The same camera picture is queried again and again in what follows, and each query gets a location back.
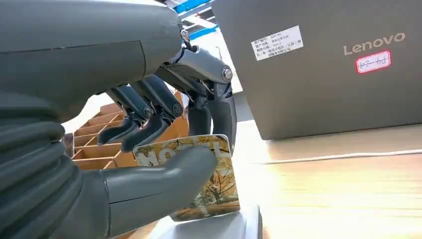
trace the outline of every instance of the cable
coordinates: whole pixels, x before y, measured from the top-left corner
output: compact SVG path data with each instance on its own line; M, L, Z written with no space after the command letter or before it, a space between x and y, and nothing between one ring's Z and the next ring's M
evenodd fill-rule
M269 164L282 164L282 163L300 163L300 162L312 162L312 161L322 161L322 160L332 160L332 159L397 156L397 155L409 155L409 154L419 154L419 153L422 153L422 149L412 149L412 150L393 151L393 152L375 152L375 153L369 153L369 152L367 152L367 153L347 153L347 154L321 156L321 157L311 157L311 158L298 158L298 159L254 162L252 164L269 165Z

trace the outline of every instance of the robotic hand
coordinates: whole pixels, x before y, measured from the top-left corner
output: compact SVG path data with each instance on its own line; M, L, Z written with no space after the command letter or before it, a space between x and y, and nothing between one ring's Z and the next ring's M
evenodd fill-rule
M233 152L236 136L236 112L230 86L231 69L199 47L184 47L172 60L159 67L154 75L113 88L107 93L126 112L121 126L106 129L99 135L99 144L122 139L122 150L151 143L183 113L183 108L158 77L189 96L190 135L225 134ZM147 121L145 128L139 127Z
M100 143L122 138L130 151L181 115L163 79L192 99L190 134L209 133L212 117L234 145L230 70L186 38L182 47L164 5L2 0L0 16L0 238L112 238L187 205L212 175L204 147L161 167L81 171L63 154L60 123L92 94L127 113Z

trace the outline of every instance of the desk surface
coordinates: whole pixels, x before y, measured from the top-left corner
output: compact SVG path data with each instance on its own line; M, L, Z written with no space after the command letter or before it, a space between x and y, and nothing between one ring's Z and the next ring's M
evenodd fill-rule
M422 148L422 126L263 141L238 123L233 164L241 204L261 208L265 239L422 238L422 155L257 165ZM147 238L141 228L131 238Z

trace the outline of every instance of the red-bordered label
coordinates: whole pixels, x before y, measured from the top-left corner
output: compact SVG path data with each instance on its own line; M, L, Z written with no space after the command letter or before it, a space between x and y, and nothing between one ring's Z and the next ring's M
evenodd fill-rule
M365 74L391 65L391 51L382 51L356 60L356 71Z

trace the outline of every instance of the asset label sticker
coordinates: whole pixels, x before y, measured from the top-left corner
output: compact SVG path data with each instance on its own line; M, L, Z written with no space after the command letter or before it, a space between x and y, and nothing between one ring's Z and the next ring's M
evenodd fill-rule
M382 51L356 60L356 71L359 74L368 73L391 65L391 52Z
M299 26L252 41L251 44L257 61L303 47Z

